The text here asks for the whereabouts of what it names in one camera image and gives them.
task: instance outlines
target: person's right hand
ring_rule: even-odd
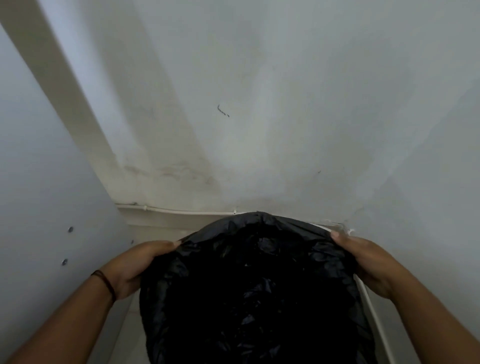
[[[374,242],[337,231],[330,235],[334,242],[352,253],[359,264],[357,276],[379,296],[392,299],[395,283],[410,275],[403,265]]]

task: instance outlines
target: plastic bag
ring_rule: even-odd
[[[160,363],[376,363],[356,261],[314,225],[218,220],[142,277],[148,357]]]

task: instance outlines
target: black trash bag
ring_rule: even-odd
[[[314,225],[266,213],[216,221],[142,276],[160,363],[376,363],[353,256]]]

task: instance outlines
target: white pipe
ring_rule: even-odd
[[[158,208],[150,207],[147,205],[124,205],[124,204],[115,204],[117,208],[129,208],[134,210],[143,210],[143,211],[154,211],[162,212],[164,214],[175,214],[175,215],[207,215],[207,216],[232,216],[236,215],[237,211],[229,212],[209,212],[209,211],[182,211],[182,210],[170,210],[168,208]]]

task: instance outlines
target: bracelet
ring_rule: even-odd
[[[107,277],[105,277],[105,274],[103,274],[103,272],[101,270],[96,270],[95,272],[93,272],[91,274],[91,276],[97,276],[97,277],[100,277],[102,279],[102,281],[105,283],[105,285],[107,286],[108,290],[110,291],[110,293],[112,294],[112,300],[113,302],[115,302],[117,300],[117,295],[115,294],[115,290],[113,289],[113,286],[112,284],[110,283],[110,281],[108,280]]]

